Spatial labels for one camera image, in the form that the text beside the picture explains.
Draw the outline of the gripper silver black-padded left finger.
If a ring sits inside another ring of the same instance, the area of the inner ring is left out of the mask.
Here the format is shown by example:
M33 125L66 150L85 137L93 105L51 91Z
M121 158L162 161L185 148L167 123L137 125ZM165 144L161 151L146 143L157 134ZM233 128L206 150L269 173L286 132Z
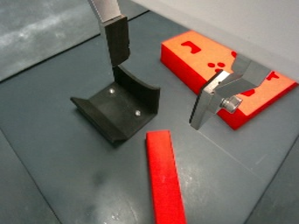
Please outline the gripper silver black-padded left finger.
M118 0L89 0L98 18L101 33L107 41L111 66L119 66L130 57L127 16L121 12Z

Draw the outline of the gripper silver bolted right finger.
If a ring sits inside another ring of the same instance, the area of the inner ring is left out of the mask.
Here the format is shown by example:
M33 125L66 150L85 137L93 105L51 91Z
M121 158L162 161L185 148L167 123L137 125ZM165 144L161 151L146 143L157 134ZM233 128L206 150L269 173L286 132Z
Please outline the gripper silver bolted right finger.
M233 73L217 72L201 89L190 118L197 130L221 109L237 111L242 103L238 94L257 88L272 73L270 68L243 55L237 56L231 70Z

